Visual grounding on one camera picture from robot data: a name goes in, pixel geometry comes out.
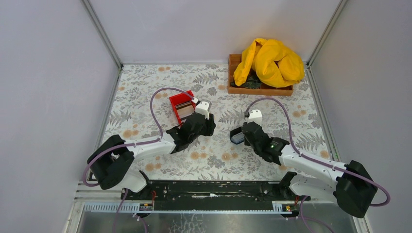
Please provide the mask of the black card holder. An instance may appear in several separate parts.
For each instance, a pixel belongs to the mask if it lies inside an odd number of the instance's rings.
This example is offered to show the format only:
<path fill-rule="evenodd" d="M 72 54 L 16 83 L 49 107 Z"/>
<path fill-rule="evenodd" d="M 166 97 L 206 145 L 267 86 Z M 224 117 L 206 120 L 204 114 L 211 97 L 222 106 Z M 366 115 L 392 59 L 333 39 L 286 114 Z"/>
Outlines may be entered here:
<path fill-rule="evenodd" d="M 235 145 L 244 143 L 244 135 L 242 132 L 242 126 L 231 130 L 229 136 L 230 136 L 230 141 Z"/>

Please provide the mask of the red plastic bin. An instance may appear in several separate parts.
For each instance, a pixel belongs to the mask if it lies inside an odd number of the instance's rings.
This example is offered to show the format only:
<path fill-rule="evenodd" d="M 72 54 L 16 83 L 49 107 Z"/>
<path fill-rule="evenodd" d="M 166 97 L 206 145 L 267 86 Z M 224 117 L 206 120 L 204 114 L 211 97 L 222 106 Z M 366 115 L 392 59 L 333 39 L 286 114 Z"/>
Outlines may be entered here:
<path fill-rule="evenodd" d="M 176 105 L 187 102 L 187 101 L 192 101 L 192 99 L 188 95 L 185 95 L 182 93 L 182 94 L 177 94 L 177 95 L 169 97 L 169 100 L 171 102 L 172 109 L 177 118 L 178 124 L 185 122 L 189 116 L 184 119 L 180 119 L 176 111 Z"/>

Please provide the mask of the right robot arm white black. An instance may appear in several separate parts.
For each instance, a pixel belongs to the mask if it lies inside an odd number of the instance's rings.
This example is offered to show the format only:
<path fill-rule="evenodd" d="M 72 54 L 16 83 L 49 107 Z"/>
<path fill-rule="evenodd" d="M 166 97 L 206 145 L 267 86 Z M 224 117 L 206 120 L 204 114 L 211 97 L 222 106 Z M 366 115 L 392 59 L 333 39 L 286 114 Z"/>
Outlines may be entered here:
<path fill-rule="evenodd" d="M 269 163 L 298 169 L 308 176 L 286 175 L 282 179 L 298 196 L 318 197 L 336 203 L 346 213 L 363 218 L 372 205 L 378 189 L 369 183 L 372 179 L 366 168 L 352 160 L 349 164 L 316 156 L 298 154 L 291 143 L 278 137 L 269 137 L 255 122 L 240 128 L 247 146 Z"/>

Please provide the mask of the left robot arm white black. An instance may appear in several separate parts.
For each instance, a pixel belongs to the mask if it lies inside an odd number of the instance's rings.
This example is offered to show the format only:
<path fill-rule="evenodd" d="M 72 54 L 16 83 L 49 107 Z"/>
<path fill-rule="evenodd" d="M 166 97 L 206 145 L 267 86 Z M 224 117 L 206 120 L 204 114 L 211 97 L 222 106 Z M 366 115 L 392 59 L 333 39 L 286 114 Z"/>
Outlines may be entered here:
<path fill-rule="evenodd" d="M 121 187 L 138 193 L 148 179 L 143 172 L 132 169 L 134 162 L 183 151 L 199 136 L 212 136 L 215 127 L 213 114 L 193 113 L 159 139 L 126 143 L 118 134 L 113 135 L 88 158 L 86 171 L 91 171 L 102 190 Z"/>

